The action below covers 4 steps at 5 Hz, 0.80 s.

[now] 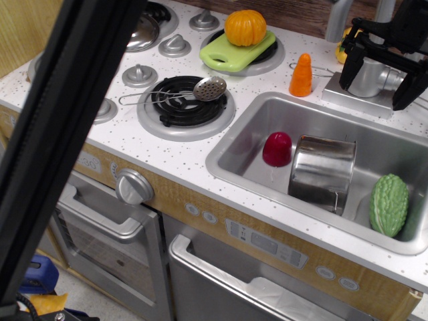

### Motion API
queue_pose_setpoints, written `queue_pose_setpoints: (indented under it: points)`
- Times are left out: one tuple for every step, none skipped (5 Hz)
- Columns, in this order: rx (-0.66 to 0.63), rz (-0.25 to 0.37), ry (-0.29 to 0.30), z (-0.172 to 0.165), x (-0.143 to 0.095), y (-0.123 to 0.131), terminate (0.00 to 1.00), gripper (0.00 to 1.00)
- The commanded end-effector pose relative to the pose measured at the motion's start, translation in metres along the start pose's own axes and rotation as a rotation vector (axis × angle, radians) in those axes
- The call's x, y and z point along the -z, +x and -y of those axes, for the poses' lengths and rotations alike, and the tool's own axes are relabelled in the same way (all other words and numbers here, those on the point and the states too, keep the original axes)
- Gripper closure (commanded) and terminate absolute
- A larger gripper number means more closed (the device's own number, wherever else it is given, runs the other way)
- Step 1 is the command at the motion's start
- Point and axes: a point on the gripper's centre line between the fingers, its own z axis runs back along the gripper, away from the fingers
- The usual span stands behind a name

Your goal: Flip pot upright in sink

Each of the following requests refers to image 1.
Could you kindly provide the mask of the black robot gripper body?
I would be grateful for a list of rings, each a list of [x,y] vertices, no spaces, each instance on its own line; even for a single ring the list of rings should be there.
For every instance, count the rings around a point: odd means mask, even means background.
[[[405,54],[427,55],[427,2],[403,1],[390,22],[352,20],[350,50],[372,60],[398,64]]]

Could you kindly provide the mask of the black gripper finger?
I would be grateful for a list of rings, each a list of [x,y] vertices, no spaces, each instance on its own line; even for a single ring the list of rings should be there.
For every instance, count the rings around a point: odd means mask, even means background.
[[[343,90],[348,90],[359,73],[364,59],[368,56],[367,41],[369,40],[368,33],[358,33],[354,38],[348,34],[343,41],[343,46],[346,47],[347,59],[342,69],[340,77],[340,87]]]
[[[393,111],[404,110],[427,89],[427,60],[405,60],[396,69],[406,76],[393,95]]]

